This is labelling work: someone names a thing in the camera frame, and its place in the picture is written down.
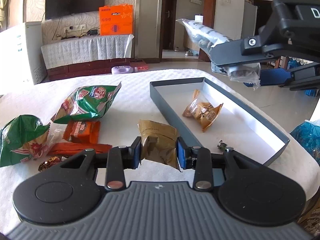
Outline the gold foil candy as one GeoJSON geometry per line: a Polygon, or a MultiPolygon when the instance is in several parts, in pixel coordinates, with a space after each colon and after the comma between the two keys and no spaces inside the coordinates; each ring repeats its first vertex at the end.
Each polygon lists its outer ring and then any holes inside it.
{"type": "Polygon", "coordinates": [[[38,171],[42,172],[64,160],[68,159],[68,157],[65,156],[52,156],[49,159],[47,159],[46,161],[40,163],[38,171]]]}

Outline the clear tan pastry packet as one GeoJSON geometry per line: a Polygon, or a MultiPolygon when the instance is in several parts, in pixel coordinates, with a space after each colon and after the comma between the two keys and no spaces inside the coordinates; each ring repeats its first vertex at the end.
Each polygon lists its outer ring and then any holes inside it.
{"type": "Polygon", "coordinates": [[[185,108],[182,116],[193,117],[201,125],[202,132],[205,132],[217,119],[222,107],[223,103],[214,107],[199,89],[195,89],[192,102],[185,108]]]}

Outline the dark grey tray box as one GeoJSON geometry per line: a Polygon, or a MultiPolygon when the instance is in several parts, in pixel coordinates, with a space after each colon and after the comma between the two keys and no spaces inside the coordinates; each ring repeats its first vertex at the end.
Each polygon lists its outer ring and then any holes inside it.
{"type": "Polygon", "coordinates": [[[270,165],[290,142],[261,114],[205,77],[153,81],[150,97],[189,146],[203,146],[216,152],[218,143],[223,141],[256,162],[270,165]],[[183,116],[196,89],[204,102],[214,107],[222,105],[217,119],[205,132],[193,117],[183,116]]]}

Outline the tv cabinet with lace cloth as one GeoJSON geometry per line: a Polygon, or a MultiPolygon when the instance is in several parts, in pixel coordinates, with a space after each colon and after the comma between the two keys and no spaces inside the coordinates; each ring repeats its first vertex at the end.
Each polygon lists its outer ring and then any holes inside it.
{"type": "Polygon", "coordinates": [[[56,41],[41,47],[50,81],[110,74],[112,67],[131,61],[134,36],[87,36],[56,41]]]}

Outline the green chip bag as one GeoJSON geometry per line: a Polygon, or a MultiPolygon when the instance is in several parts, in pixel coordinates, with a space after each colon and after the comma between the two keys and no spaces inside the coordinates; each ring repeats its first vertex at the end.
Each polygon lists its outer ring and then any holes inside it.
{"type": "Polygon", "coordinates": [[[39,158],[48,151],[50,124],[34,115],[20,115],[1,129],[1,167],[39,158]]]}
{"type": "Polygon", "coordinates": [[[75,89],[51,118],[56,124],[70,121],[93,121],[102,118],[121,89],[117,86],[95,85],[75,89]]]}

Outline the green chip bag far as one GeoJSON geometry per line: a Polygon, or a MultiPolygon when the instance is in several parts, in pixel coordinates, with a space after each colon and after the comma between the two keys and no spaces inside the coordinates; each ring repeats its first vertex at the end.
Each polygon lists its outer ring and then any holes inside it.
{"type": "Polygon", "coordinates": [[[51,118],[56,124],[70,121],[93,121],[102,118],[121,89],[117,86],[95,85],[75,89],[51,118]]]}

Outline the blue plastic bag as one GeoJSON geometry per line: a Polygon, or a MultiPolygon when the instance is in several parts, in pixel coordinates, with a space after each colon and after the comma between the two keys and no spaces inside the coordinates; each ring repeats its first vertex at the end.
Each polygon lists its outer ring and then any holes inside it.
{"type": "Polygon", "coordinates": [[[297,126],[291,136],[320,164],[320,125],[317,121],[305,121],[297,126]]]}

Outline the grey refrigerator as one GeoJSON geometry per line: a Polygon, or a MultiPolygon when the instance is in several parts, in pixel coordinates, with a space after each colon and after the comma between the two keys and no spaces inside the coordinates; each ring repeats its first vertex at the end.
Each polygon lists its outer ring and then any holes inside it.
{"type": "Polygon", "coordinates": [[[241,38],[254,36],[258,7],[245,2],[241,38]]]}

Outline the white quilted table cover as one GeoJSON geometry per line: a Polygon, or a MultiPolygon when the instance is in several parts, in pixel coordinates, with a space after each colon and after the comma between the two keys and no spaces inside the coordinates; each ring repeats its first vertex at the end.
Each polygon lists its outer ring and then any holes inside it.
{"type": "MultiPolygon", "coordinates": [[[[212,75],[198,69],[166,69],[136,74],[84,76],[13,89],[13,92],[1,97],[1,128],[22,114],[34,115],[40,118],[43,123],[47,123],[63,100],[75,88],[96,84],[118,85],[121,82],[121,89],[115,101],[102,118],[99,143],[107,143],[112,146],[128,145],[139,135],[137,126],[139,119],[167,123],[150,98],[150,82],[192,77],[210,79],[251,106],[288,135],[291,138],[291,142],[284,153],[271,164],[271,168],[298,182],[305,190],[307,200],[316,194],[319,188],[319,165],[289,135],[289,132],[296,126],[304,120],[310,119],[315,109],[315,106],[311,105],[315,105],[316,101],[307,97],[307,101],[300,101],[298,106],[290,105],[290,96],[294,96],[294,94],[304,95],[304,93],[291,92],[279,87],[259,87],[254,90],[242,83],[230,81],[225,76],[212,75]],[[269,115],[263,112],[262,107],[272,104],[267,102],[267,92],[271,92],[275,100],[278,99],[279,103],[283,103],[283,106],[288,107],[288,112],[283,110],[284,118],[280,118],[282,110],[269,115]],[[297,116],[293,112],[289,113],[289,110],[298,111],[298,107],[301,107],[302,111],[311,112],[307,114],[307,117],[303,117],[302,113],[297,114],[297,116]]],[[[12,194],[19,183],[38,172],[39,163],[40,159],[37,161],[30,160],[1,168],[1,233],[10,232],[20,222],[12,204],[12,194]]],[[[174,176],[175,179],[186,180],[187,175],[191,174],[189,171],[181,173],[176,169],[150,161],[146,163],[147,165],[143,163],[141,171],[139,171],[140,168],[138,171],[126,171],[125,174],[129,175],[127,182],[138,179],[165,181],[164,175],[169,174],[174,176]]]]}

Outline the white printed snack packet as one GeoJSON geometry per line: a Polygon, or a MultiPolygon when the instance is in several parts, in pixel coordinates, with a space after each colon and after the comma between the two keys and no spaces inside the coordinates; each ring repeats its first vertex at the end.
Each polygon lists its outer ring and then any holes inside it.
{"type": "Polygon", "coordinates": [[[212,72],[255,89],[260,87],[260,64],[243,59],[239,50],[242,40],[233,41],[210,27],[186,18],[176,22],[185,27],[191,41],[207,54],[212,72]]]}

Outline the brown gold snack packet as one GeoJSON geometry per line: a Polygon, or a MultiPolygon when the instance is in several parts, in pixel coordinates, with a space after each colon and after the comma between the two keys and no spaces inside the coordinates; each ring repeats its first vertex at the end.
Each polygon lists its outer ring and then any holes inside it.
{"type": "Polygon", "coordinates": [[[179,170],[176,152],[178,131],[176,128],[151,120],[138,122],[141,137],[141,160],[154,161],[179,170]]]}

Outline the orange wafer packet square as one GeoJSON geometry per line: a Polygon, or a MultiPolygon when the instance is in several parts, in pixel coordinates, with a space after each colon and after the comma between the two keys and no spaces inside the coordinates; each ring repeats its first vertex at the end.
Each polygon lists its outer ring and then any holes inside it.
{"type": "Polygon", "coordinates": [[[97,144],[99,132],[100,121],[70,121],[62,138],[73,143],[97,144]]]}

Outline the orange wafer bar long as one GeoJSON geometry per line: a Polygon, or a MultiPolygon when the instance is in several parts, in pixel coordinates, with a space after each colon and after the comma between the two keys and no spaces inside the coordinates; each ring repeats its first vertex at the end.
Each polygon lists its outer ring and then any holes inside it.
{"type": "Polygon", "coordinates": [[[107,153],[112,145],[109,144],[81,144],[73,142],[59,142],[55,144],[47,153],[48,156],[63,155],[73,156],[85,149],[94,149],[96,154],[107,153]]]}

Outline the green chip bag near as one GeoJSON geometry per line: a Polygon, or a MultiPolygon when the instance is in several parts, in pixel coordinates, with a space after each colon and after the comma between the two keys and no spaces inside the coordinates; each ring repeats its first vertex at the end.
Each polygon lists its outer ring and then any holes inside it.
{"type": "Polygon", "coordinates": [[[34,115],[20,115],[1,129],[1,167],[39,158],[48,151],[50,124],[34,115]]]}

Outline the orange gift box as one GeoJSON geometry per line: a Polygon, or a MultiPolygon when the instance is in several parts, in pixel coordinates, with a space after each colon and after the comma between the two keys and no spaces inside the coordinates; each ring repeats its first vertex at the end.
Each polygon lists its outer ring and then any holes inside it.
{"type": "Polygon", "coordinates": [[[133,34],[133,5],[120,4],[99,8],[100,35],[133,34]]]}

